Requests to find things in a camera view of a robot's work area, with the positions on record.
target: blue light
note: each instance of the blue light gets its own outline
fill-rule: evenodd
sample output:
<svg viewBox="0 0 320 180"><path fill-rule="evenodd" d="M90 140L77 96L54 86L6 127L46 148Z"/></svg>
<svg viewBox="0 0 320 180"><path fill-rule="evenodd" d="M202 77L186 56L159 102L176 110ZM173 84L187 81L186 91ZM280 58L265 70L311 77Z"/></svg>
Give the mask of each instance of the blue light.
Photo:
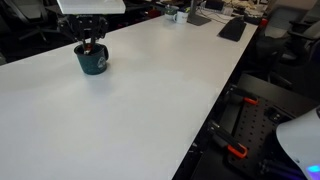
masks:
<svg viewBox="0 0 320 180"><path fill-rule="evenodd" d="M320 166L310 166L310 167L308 167L308 171L312 172L312 173L320 172Z"/></svg>

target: black keyboard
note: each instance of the black keyboard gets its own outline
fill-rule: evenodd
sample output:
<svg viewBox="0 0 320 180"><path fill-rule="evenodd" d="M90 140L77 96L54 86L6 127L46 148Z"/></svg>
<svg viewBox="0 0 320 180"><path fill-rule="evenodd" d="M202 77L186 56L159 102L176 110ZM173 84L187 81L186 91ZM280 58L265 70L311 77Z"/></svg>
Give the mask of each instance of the black keyboard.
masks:
<svg viewBox="0 0 320 180"><path fill-rule="evenodd" d="M232 41L239 41L246 25L247 24L243 20L234 18L224 26L219 35Z"/></svg>

